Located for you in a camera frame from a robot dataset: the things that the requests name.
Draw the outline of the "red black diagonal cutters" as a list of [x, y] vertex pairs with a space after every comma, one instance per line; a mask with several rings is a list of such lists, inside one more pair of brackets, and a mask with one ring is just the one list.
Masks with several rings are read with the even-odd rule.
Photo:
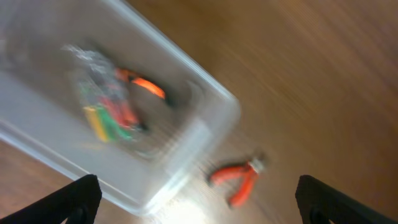
[[251, 195], [257, 179], [266, 168], [266, 160], [265, 156], [259, 155], [244, 162], [221, 166], [208, 175], [207, 183], [216, 186], [230, 180], [238, 181], [238, 188], [226, 199], [229, 208], [238, 208]]

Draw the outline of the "orange black long-nose pliers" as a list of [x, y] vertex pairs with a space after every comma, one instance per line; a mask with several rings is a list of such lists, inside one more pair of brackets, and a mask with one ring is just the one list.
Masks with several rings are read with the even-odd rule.
[[[124, 83], [126, 88], [131, 86], [142, 88], [146, 92], [162, 100], [167, 106], [171, 107], [174, 105], [169, 91], [150, 78], [126, 68], [116, 68], [114, 74], [119, 81]], [[134, 109], [128, 100], [121, 100], [119, 103], [119, 109], [122, 120], [127, 123], [129, 128], [138, 129], [139, 131], [149, 130], [142, 116]]]

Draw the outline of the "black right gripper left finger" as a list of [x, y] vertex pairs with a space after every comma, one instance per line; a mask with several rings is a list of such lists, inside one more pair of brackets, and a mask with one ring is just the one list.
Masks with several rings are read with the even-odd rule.
[[93, 224], [101, 199], [102, 191], [97, 176], [88, 174], [35, 203], [1, 218], [1, 224]]

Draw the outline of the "clear box of coloured tubes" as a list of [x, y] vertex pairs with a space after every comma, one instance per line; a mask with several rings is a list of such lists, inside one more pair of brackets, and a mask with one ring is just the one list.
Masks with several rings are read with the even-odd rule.
[[64, 45], [62, 50], [73, 58], [70, 76], [96, 137], [103, 142], [135, 141], [138, 133], [144, 133], [122, 120], [119, 103], [128, 100], [128, 92], [115, 77], [115, 64], [101, 52], [78, 45]]

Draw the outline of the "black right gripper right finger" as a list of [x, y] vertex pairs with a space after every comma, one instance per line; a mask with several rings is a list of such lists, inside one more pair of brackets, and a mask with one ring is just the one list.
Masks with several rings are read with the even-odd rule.
[[303, 224], [397, 224], [311, 175], [302, 175], [295, 192]]

